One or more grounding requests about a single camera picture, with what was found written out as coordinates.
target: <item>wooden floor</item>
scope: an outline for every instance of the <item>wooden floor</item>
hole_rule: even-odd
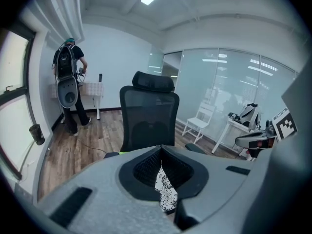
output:
[[[39,199],[87,165],[103,159],[104,151],[107,153],[120,151],[123,142],[121,111],[101,112],[100,120],[96,119],[96,113],[89,113],[88,116],[92,121],[87,126],[78,125],[77,137],[67,133],[63,124],[56,127],[52,145],[46,153],[40,174]],[[74,115],[74,119],[79,124],[77,115]],[[180,123],[175,126],[175,146],[185,149],[185,144],[193,143],[195,137],[189,133],[182,136],[183,128]],[[211,154],[215,143],[206,137],[200,139],[196,145],[208,155],[244,159],[233,151],[221,147]]]

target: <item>chair leg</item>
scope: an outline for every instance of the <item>chair leg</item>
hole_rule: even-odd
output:
[[[186,130],[186,128],[187,128],[187,124],[188,124],[188,123],[189,123],[189,122],[187,121],[186,124],[185,124],[184,130],[183,130],[183,133],[182,133],[182,136],[184,136],[184,134],[185,134],[185,130]]]
[[[200,128],[200,130],[198,131],[198,135],[197,135],[197,137],[195,138],[195,141],[194,141],[194,144],[196,144],[196,142],[198,142],[199,141],[199,139],[200,139],[200,133],[201,133],[201,128]]]

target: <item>person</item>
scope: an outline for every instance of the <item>person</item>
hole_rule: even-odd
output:
[[[83,69],[82,72],[86,73],[87,71],[87,67],[88,67],[88,63],[86,62],[85,58],[84,58],[84,54],[82,52],[82,50],[75,45],[75,40],[73,38],[69,38],[66,40],[65,45],[74,45],[72,48],[72,51],[74,53],[75,59],[76,61],[80,60],[83,64]],[[53,58],[53,65],[52,65],[52,69],[53,69],[53,74],[56,74],[56,63],[57,63],[57,58],[58,58],[58,53],[59,50],[57,50],[54,54],[54,58]],[[90,123],[91,118],[87,117],[87,114],[83,108],[82,102],[81,102],[81,98],[80,98],[80,92],[78,89],[78,98],[77,98],[77,102],[75,104],[77,113],[78,113],[78,117],[79,120],[81,122],[81,124],[83,126],[87,125]],[[78,136],[78,128],[77,128],[77,123],[75,122],[75,120],[73,119],[73,116],[70,112],[69,108],[64,108],[63,107],[63,111],[64,111],[64,116],[65,116],[65,124],[67,125],[69,131],[74,135],[74,136]]]

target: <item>black pants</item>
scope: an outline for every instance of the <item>black pants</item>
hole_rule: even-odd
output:
[[[88,124],[89,118],[87,117],[86,111],[83,108],[81,98],[80,98],[79,89],[78,89],[78,99],[77,99],[77,102],[75,104],[75,107],[76,107],[78,117],[80,119],[81,124],[83,126]],[[66,123],[68,129],[71,131],[71,133],[75,134],[76,132],[78,132],[77,123],[73,119],[72,113],[70,112],[69,108],[63,108],[63,110],[64,110],[64,116],[65,116],[65,123]]]

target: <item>patterned cloth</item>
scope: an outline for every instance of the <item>patterned cloth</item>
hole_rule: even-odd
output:
[[[176,208],[177,192],[172,187],[162,168],[157,174],[155,191],[160,193],[160,207],[164,212]]]
[[[102,96],[104,95],[104,84],[102,82],[84,82],[81,87],[79,87],[81,96]],[[51,98],[57,97],[57,92],[55,89],[55,84],[49,86]]]

